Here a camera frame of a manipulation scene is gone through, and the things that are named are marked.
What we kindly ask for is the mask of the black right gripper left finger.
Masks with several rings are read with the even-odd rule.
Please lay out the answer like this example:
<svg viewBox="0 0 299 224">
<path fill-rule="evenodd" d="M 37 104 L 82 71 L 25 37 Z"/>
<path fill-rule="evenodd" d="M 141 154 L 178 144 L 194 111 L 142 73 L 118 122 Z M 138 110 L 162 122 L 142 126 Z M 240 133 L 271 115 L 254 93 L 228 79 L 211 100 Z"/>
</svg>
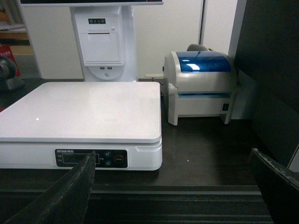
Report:
<svg viewBox="0 0 299 224">
<path fill-rule="evenodd" d="M 94 183 L 96 154 L 92 151 L 46 192 L 6 224 L 82 224 Z"/>
</svg>

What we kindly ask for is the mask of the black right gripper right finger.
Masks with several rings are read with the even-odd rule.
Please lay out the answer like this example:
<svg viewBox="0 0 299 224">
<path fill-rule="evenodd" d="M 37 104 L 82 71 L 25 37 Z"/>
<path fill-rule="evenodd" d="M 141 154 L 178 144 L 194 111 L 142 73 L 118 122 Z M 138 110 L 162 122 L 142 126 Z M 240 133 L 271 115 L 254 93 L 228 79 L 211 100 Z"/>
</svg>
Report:
<svg viewBox="0 0 299 224">
<path fill-rule="evenodd" d="M 276 224 L 299 222 L 299 174 L 254 148 L 249 164 L 262 198 Z"/>
</svg>

